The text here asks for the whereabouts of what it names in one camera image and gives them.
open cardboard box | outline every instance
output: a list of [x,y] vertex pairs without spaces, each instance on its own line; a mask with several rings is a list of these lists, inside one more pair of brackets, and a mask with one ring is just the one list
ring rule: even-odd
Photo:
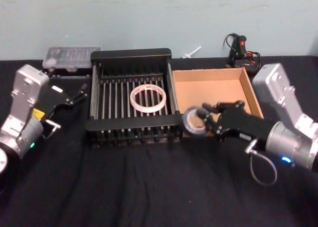
[[184,113],[191,106],[203,102],[245,102],[245,111],[263,118],[252,85],[243,68],[173,71],[173,83],[178,110]]

clear plastic container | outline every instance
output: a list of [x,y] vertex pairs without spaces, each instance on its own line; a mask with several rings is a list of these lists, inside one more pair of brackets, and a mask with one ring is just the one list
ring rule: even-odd
[[45,69],[55,67],[69,72],[91,68],[90,54],[94,51],[101,51],[101,47],[50,47],[42,65]]

yellow label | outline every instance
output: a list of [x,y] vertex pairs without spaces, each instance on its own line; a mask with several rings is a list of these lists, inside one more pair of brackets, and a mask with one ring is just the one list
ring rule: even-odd
[[33,117],[36,118],[37,120],[41,120],[43,118],[43,116],[45,115],[44,112],[42,112],[41,110],[38,109],[33,109]]

black cloth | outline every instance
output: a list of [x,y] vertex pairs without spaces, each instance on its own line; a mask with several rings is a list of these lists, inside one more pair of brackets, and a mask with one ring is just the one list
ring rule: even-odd
[[[226,60],[175,59],[174,70],[223,67]],[[281,62],[296,87],[303,111],[318,121],[318,59],[264,57]],[[15,71],[41,61],[0,62],[0,121],[10,108]],[[53,79],[68,92],[85,79]],[[273,110],[261,105],[273,121]],[[88,102],[71,113],[49,142],[39,141],[22,161],[10,195],[0,196],[0,226],[318,226],[318,175],[290,168],[269,156],[278,169],[272,187],[251,177],[246,143],[213,138],[112,149],[90,149],[84,132]],[[255,158],[256,174],[270,180],[271,169]]]

roll of tape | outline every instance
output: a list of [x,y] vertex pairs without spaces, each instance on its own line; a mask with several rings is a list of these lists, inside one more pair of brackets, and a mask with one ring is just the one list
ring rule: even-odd
[[183,113],[183,116],[182,116],[184,131],[190,136],[205,136],[208,133],[205,126],[195,127],[190,121],[190,118],[198,117],[198,115],[197,115],[198,109],[201,109],[201,107],[192,106],[192,107],[188,108]]

